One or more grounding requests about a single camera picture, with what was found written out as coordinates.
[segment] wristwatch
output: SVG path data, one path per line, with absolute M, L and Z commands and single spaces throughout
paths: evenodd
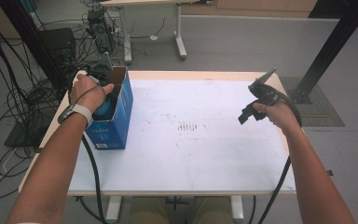
M 87 127 L 92 123 L 92 114 L 88 108 L 83 105 L 70 104 L 68 105 L 58 117 L 58 123 L 63 123 L 66 119 L 69 118 L 73 113 L 79 113 L 83 115 L 87 120 Z

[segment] hand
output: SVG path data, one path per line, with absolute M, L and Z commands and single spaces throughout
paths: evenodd
M 71 103 L 76 102 L 78 105 L 83 105 L 91 113 L 94 113 L 103 103 L 105 95 L 111 92 L 113 87 L 113 84 L 108 84 L 104 87 L 97 86 L 91 78 L 78 74 L 77 81 L 74 83 L 70 94 Z
M 253 107 L 260 113 L 266 113 L 269 120 L 281 128 L 284 134 L 293 129 L 301 129 L 295 114 L 285 102 L 280 101 L 275 105 L 254 103 Z

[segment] forearm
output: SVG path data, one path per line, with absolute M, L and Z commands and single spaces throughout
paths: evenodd
M 86 125 L 86 119 L 75 113 L 50 137 L 24 183 L 8 218 L 9 223 L 61 222 Z
M 304 223 L 354 223 L 331 178 L 301 129 L 285 132 Z

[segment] watch face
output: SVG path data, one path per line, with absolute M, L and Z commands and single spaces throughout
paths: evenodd
M 74 107 L 75 105 L 68 105 L 58 117 L 58 123 L 63 123 L 64 120 L 66 120 L 72 113 L 74 113 Z

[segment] white watch strap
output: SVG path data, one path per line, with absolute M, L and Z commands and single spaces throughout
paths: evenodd
M 92 114 L 91 111 L 83 105 L 75 105 L 73 111 L 83 115 L 87 119 L 87 127 L 91 125 Z

